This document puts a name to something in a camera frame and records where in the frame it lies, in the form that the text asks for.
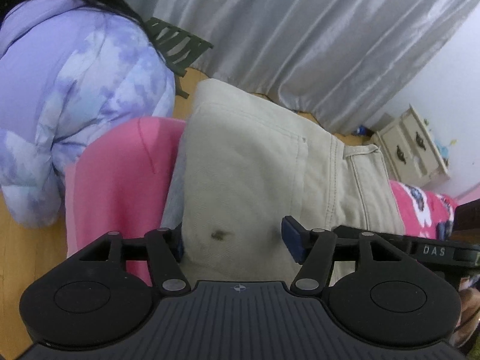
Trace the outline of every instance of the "khaki pants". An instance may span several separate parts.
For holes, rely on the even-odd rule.
[[[196,280],[288,284],[300,266],[281,220],[403,235],[376,146],[348,147],[315,123],[215,79],[199,83],[185,131],[182,269]],[[335,279],[345,274],[336,268]]]

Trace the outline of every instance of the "green folding chair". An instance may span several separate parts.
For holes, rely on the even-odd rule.
[[[155,38],[154,47],[162,53],[166,66],[175,74],[177,95],[188,98],[189,94],[182,90],[179,78],[185,76],[186,69],[199,56],[213,48],[212,43],[156,17],[148,20],[146,25]]]

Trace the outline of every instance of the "drawer handle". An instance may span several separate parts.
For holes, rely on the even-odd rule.
[[[397,157],[405,165],[407,164],[407,160],[405,159],[405,153],[402,151],[402,149],[400,149],[400,145],[397,145]]]
[[[417,142],[417,145],[419,145],[419,147],[427,151],[427,148],[425,147],[425,143],[423,142],[423,138],[420,136],[418,131],[417,131],[417,135],[415,135],[415,140]]]

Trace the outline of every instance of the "gray curtain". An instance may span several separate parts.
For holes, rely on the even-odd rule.
[[[479,0],[128,0],[214,44],[208,76],[348,133],[399,91]]]

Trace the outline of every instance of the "dresser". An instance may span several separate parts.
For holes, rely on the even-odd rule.
[[[423,118],[413,107],[376,132],[368,142],[371,143],[383,153],[392,180],[432,188],[450,178]]]

